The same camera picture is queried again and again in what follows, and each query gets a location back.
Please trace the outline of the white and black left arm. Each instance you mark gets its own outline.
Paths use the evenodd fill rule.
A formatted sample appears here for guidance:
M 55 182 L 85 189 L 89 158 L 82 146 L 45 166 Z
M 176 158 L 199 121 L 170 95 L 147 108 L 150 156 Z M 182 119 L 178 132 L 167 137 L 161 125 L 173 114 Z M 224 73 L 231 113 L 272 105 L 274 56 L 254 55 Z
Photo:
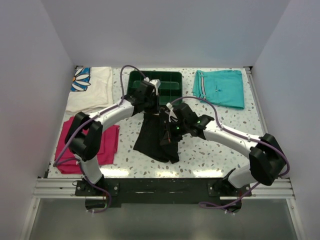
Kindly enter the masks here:
M 123 96 L 118 102 L 100 111 L 75 115 L 65 138 L 65 145 L 79 161 L 86 191 L 99 196 L 104 186 L 104 175 L 100 170 L 97 154 L 101 147 L 103 132 L 121 120 L 139 113 L 156 114 L 160 110 L 159 79 L 145 78 L 132 93 Z

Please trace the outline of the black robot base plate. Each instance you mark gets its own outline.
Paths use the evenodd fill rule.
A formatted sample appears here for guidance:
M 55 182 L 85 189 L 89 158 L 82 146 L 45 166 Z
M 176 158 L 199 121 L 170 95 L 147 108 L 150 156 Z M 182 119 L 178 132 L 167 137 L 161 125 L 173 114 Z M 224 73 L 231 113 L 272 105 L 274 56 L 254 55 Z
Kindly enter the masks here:
M 123 204 L 229 203 L 249 190 L 223 187 L 221 178 L 105 178 L 103 187 L 111 195 L 111 207 Z

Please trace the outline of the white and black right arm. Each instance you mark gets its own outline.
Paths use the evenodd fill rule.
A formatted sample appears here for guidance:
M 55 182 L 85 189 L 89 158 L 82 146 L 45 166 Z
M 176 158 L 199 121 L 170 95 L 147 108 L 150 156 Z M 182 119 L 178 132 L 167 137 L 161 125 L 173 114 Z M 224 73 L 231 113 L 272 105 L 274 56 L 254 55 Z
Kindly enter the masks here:
M 164 136 L 161 145 L 177 143 L 184 135 L 191 135 L 206 141 L 224 145 L 245 156 L 249 163 L 239 169 L 230 170 L 218 180 L 213 188 L 227 196 L 235 196 L 242 187 L 252 183 L 271 186 L 275 179 L 288 173 L 290 166 L 279 143 L 271 134 L 252 135 L 218 122 L 216 117 L 198 116 L 186 103 L 167 103 L 163 113 Z

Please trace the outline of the black striped underwear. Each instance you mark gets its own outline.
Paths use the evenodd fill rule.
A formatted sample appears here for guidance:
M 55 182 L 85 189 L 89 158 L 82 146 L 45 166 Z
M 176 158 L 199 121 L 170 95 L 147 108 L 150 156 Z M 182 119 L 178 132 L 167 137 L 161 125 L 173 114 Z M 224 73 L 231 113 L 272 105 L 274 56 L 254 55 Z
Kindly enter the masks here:
M 178 144 L 160 145 L 165 135 L 165 118 L 158 114 L 144 113 L 143 122 L 133 149 L 161 163 L 175 164 L 180 161 Z

